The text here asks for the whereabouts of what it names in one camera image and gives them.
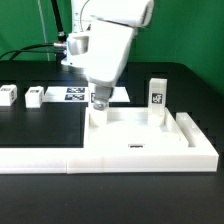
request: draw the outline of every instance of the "white tray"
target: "white tray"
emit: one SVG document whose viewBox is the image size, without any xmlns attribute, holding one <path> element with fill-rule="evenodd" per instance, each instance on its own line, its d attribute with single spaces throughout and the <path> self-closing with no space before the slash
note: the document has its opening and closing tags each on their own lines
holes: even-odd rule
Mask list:
<svg viewBox="0 0 224 224">
<path fill-rule="evenodd" d="M 218 154 L 187 113 L 150 128 L 147 108 L 109 108 L 108 123 L 94 127 L 86 110 L 84 149 L 67 161 L 68 173 L 215 172 Z"/>
</svg>

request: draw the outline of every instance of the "white cube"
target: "white cube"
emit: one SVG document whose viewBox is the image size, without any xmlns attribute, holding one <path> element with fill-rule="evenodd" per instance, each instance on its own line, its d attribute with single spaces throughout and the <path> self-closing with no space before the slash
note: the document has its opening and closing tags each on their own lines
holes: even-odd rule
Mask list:
<svg viewBox="0 0 224 224">
<path fill-rule="evenodd" d="M 0 106 L 11 106 L 17 98 L 16 85 L 3 85 L 0 89 Z"/>
<path fill-rule="evenodd" d="M 44 98 L 42 86 L 30 87 L 25 94 L 26 108 L 40 108 Z"/>
</svg>

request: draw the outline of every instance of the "small white block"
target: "small white block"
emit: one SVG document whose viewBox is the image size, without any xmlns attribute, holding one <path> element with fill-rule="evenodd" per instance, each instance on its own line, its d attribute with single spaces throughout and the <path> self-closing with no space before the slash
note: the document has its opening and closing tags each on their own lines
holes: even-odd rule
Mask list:
<svg viewBox="0 0 224 224">
<path fill-rule="evenodd" d="M 167 79 L 151 79 L 149 83 L 148 124 L 164 124 Z"/>
<path fill-rule="evenodd" d="M 95 127 L 102 127 L 107 124 L 107 109 L 104 111 L 90 108 L 90 124 Z"/>
<path fill-rule="evenodd" d="M 16 85 L 3 85 L 0 89 L 0 106 L 11 106 L 17 98 Z"/>
<path fill-rule="evenodd" d="M 40 108 L 44 98 L 44 88 L 30 87 L 25 94 L 26 108 Z"/>
</svg>

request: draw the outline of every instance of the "cable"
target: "cable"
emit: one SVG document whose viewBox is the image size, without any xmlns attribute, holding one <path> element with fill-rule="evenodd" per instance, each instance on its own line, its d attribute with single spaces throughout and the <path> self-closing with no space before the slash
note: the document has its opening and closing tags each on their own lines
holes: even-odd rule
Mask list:
<svg viewBox="0 0 224 224">
<path fill-rule="evenodd" d="M 62 42 L 66 41 L 66 35 L 64 33 L 64 29 L 62 26 L 61 16 L 60 16 L 60 12 L 58 9 L 57 0 L 51 0 L 51 4 L 52 4 L 53 12 L 54 12 L 56 26 L 58 29 L 58 41 L 62 41 Z"/>
<path fill-rule="evenodd" d="M 57 54 L 57 53 L 63 53 L 62 51 L 34 51 L 34 50 L 13 50 L 13 51 L 8 51 L 2 55 L 0 55 L 0 60 L 6 56 L 7 54 L 15 53 L 15 52 L 25 52 L 25 53 L 47 53 L 47 54 Z"/>
<path fill-rule="evenodd" d="M 41 6 L 41 1 L 37 0 L 37 4 L 38 4 L 38 9 L 39 9 L 39 13 L 40 13 L 40 20 L 41 20 L 41 24 L 42 24 L 42 30 L 43 30 L 43 35 L 44 35 L 44 42 L 47 43 L 47 33 L 46 33 L 46 26 L 45 26 L 45 21 L 44 21 L 44 15 L 43 15 L 43 11 L 42 11 L 42 6 Z M 48 61 L 50 61 L 50 55 L 47 54 L 47 59 Z"/>
<path fill-rule="evenodd" d="M 27 46 L 27 47 L 24 47 L 22 49 L 20 49 L 21 51 L 23 50 L 30 50 L 30 49 L 35 49 L 35 48 L 41 48 L 41 47 L 53 47 L 54 44 L 53 43 L 44 43 L 44 44 L 35 44 L 35 45 L 31 45 L 31 46 Z M 12 61 L 15 57 L 17 57 L 20 53 L 22 52 L 16 52 L 14 53 L 10 58 L 9 60 Z"/>
<path fill-rule="evenodd" d="M 86 7 L 87 3 L 89 2 L 90 0 L 87 0 L 86 3 L 82 6 L 82 9 L 80 11 L 80 16 L 79 16 L 79 29 L 81 32 L 84 32 L 83 31 L 83 27 L 82 27 L 82 13 L 83 13 L 83 10 L 84 8 Z"/>
</svg>

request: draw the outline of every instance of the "printed label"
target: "printed label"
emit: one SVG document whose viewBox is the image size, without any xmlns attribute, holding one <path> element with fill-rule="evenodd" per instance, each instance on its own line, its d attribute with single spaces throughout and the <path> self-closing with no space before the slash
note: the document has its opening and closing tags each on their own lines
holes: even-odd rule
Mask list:
<svg viewBox="0 0 224 224">
<path fill-rule="evenodd" d="M 1 91 L 10 91 L 10 88 L 2 88 Z"/>
<path fill-rule="evenodd" d="M 31 89 L 30 93 L 39 93 L 40 90 Z"/>
<path fill-rule="evenodd" d="M 84 94 L 67 94 L 65 100 L 67 101 L 83 101 L 85 99 Z"/>
<path fill-rule="evenodd" d="M 85 88 L 67 88 L 66 93 L 85 93 Z"/>
<path fill-rule="evenodd" d="M 162 104 L 163 94 L 153 93 L 152 94 L 152 103 Z"/>
</svg>

